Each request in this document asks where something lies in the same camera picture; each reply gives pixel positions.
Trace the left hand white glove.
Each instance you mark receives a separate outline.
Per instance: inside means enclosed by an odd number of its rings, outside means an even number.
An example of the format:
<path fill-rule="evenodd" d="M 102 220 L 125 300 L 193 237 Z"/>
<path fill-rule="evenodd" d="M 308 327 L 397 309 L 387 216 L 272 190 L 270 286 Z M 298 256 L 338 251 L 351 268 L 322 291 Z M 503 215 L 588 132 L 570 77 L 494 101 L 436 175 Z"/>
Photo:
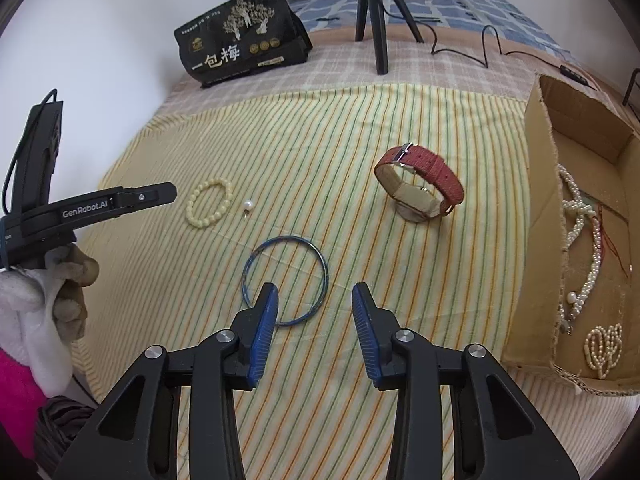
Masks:
<path fill-rule="evenodd" d="M 1 273 L 1 349 L 29 368 L 42 393 L 64 393 L 73 376 L 70 345 L 85 335 L 84 289 L 99 263 L 76 245 L 47 252 L 41 269 Z"/>

